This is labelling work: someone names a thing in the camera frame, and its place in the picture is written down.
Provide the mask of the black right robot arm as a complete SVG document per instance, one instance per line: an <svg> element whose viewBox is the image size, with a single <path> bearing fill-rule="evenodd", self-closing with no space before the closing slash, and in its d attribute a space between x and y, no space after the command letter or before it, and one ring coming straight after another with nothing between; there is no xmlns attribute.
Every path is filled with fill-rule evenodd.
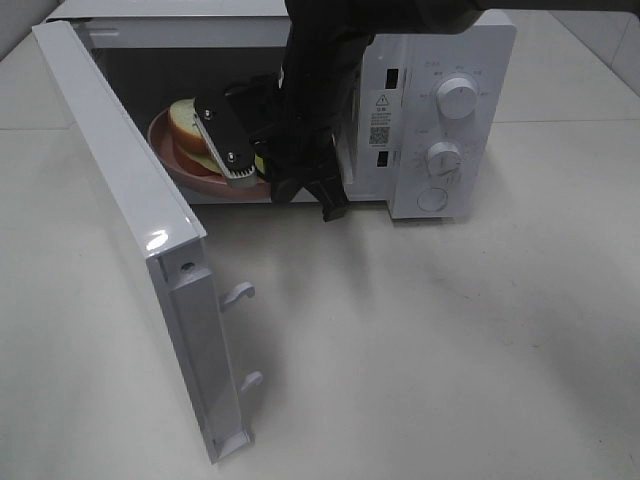
<svg viewBox="0 0 640 480"><path fill-rule="evenodd" d="M367 47L378 34L460 34L490 9L615 11L636 1L288 1L291 27L280 74L230 88L248 141L267 164L271 200L302 189L324 221L348 210L332 135Z"/></svg>

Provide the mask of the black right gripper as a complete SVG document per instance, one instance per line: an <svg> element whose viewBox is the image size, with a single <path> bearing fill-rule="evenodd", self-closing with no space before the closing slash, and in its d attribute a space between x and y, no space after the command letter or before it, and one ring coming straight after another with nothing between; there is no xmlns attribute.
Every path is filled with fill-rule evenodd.
<svg viewBox="0 0 640 480"><path fill-rule="evenodd" d="M346 214L349 200L331 129L314 129L302 116L290 116L275 75L232 84L224 98L264 162L272 203L289 203L305 190L320 203L324 221Z"/></svg>

